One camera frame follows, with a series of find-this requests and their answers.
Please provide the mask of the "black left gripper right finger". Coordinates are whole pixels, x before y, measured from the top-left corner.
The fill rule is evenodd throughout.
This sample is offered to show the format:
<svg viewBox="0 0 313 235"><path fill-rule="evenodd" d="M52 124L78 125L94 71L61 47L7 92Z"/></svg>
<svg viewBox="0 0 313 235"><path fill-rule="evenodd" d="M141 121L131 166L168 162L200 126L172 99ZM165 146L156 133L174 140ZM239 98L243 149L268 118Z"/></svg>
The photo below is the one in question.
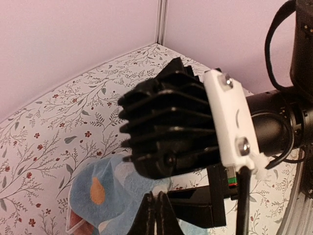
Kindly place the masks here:
<svg viewBox="0 0 313 235"><path fill-rule="evenodd" d="M156 234L184 235L166 193L160 192L156 200Z"/></svg>

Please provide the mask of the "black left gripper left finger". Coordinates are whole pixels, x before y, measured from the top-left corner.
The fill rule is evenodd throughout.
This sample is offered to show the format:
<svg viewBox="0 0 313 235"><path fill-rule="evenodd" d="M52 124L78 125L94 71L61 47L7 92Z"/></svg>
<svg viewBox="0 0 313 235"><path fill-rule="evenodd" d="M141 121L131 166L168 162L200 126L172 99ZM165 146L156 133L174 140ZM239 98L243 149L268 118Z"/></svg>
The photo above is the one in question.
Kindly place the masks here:
<svg viewBox="0 0 313 235"><path fill-rule="evenodd" d="M156 200L152 192L144 194L134 222L127 235L153 235L155 233Z"/></svg>

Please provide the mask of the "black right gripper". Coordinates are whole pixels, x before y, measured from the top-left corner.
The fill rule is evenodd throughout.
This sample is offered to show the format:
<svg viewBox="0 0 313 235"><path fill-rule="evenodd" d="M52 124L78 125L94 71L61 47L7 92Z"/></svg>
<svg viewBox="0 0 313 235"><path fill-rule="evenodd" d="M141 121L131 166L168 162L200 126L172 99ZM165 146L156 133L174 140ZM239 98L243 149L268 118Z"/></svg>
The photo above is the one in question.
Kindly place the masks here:
<svg viewBox="0 0 313 235"><path fill-rule="evenodd" d="M178 219L200 228L226 226L224 200L238 199L238 187L230 186L226 168L222 164L206 168L209 185L173 190L167 193Z"/></svg>

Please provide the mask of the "light blue towel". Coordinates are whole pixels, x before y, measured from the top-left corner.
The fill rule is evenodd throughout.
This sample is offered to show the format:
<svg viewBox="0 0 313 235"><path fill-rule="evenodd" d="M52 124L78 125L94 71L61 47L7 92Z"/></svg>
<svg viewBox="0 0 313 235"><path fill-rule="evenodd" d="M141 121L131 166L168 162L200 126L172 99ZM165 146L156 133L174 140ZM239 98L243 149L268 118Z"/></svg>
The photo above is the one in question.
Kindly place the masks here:
<svg viewBox="0 0 313 235"><path fill-rule="evenodd" d="M125 235L144 194L168 191L169 178L142 177L123 157L115 154L99 159L76 175L69 191L67 234Z"/></svg>

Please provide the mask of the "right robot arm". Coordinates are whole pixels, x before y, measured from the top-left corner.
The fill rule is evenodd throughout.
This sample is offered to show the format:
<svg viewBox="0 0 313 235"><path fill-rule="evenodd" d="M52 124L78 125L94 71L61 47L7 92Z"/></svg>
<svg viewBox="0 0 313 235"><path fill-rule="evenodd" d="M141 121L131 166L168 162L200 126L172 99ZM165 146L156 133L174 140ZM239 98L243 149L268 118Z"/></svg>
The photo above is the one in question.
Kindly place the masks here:
<svg viewBox="0 0 313 235"><path fill-rule="evenodd" d="M279 85L273 75L270 43L277 27L292 13L296 14L295 38L291 62L291 87ZM308 220L308 215L296 215L301 203L313 197L313 3L310 0L290 0L277 11L265 42L265 59L274 90L248 97L259 150L272 157L269 168L288 163L292 149L300 150L301 171L296 175L292 201L288 204L280 234L287 232L288 223ZM201 228L226 225L224 200L236 200L240 207L237 225L240 234L247 234L250 180L236 176L236 183L226 177L220 165L207 169L209 185L172 191L168 194L177 218Z"/></svg>

